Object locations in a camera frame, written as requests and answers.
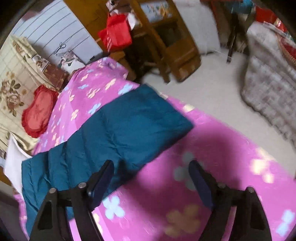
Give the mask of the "pink floral hanging blanket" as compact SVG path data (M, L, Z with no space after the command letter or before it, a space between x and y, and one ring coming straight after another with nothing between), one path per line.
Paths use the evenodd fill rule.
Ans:
M280 48L280 36L254 22L247 30L250 56L241 96L280 134L295 143L295 67Z

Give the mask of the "cream rose-print folded quilt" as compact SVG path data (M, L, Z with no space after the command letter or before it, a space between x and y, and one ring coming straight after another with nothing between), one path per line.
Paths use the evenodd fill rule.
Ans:
M68 73L40 56L25 37L8 36L1 47L1 150L7 151L13 135L25 152L37 139L24 130L23 111L34 100L34 91L44 85L59 92Z

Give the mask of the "red shopping bag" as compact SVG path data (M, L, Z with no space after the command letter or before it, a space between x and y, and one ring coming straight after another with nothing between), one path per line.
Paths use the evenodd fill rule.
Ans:
M107 16L106 28L98 32L108 52L122 51L132 44L130 25L125 14Z

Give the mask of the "white pillow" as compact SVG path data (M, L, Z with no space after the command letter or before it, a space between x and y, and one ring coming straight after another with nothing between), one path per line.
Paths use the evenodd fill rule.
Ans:
M22 162L30 159L32 156L28 155L22 150L15 137L10 136L9 145L6 152L6 161L4 164L4 174L10 180L12 186L18 193L22 192Z

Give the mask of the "red heart-shaped cushion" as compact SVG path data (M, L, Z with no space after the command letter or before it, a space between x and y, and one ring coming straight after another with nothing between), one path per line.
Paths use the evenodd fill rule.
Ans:
M58 92L44 85L39 86L34 91L33 102L22 113L21 123L29 136L38 138L46 132L58 95Z

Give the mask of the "dark teal down jacket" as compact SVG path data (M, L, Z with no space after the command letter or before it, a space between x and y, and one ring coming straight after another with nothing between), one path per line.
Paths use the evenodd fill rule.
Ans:
M147 85L104 105L67 141L23 161L27 232L32 231L50 188L73 188L111 160L115 170L104 192L108 196L193 127L190 120Z

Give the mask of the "wooden shelf rack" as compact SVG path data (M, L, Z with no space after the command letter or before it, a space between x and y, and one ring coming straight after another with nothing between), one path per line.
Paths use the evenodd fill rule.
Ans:
M185 81L201 66L197 45L173 1L110 1L115 9L129 9L138 24L133 28L133 38L143 38L152 62L146 66L159 69L165 83L171 73L177 82Z

